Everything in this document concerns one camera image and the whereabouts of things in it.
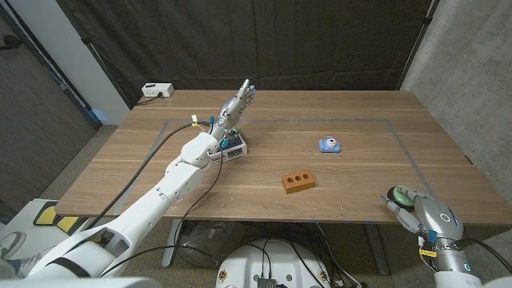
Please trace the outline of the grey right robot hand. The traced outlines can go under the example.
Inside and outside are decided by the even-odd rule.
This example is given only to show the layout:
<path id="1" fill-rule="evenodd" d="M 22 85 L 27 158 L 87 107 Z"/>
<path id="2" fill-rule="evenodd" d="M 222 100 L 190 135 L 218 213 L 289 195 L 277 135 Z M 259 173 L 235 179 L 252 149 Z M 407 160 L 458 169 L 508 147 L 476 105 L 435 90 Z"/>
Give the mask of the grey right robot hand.
<path id="1" fill-rule="evenodd" d="M 407 186 L 394 186 L 382 196 L 386 206 L 413 234 L 429 235 L 452 241 L 462 238 L 464 226 L 457 213 L 436 198 Z"/>

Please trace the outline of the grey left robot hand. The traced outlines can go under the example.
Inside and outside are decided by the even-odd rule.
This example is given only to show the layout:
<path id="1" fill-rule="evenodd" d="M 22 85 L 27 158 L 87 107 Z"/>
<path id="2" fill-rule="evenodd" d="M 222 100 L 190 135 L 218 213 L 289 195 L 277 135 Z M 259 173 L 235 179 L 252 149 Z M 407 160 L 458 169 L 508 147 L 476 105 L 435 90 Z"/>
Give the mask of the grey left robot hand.
<path id="1" fill-rule="evenodd" d="M 226 100 L 221 106 L 210 134 L 217 140 L 224 138 L 226 133 L 237 125 L 245 108 L 253 101 L 254 86 L 250 84 L 249 79 L 246 79 L 236 95 Z"/>

